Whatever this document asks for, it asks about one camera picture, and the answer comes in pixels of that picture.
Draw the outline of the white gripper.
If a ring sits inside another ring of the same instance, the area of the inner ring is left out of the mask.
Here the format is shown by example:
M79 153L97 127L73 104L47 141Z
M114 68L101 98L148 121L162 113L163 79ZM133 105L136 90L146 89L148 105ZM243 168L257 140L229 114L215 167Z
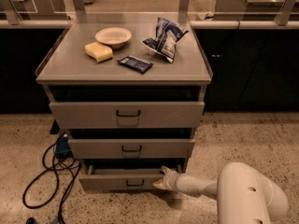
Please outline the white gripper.
M166 166L161 167L164 177L162 180L153 182L152 185L157 189L167 189L177 191L177 179L179 178L179 173L176 171L170 171Z

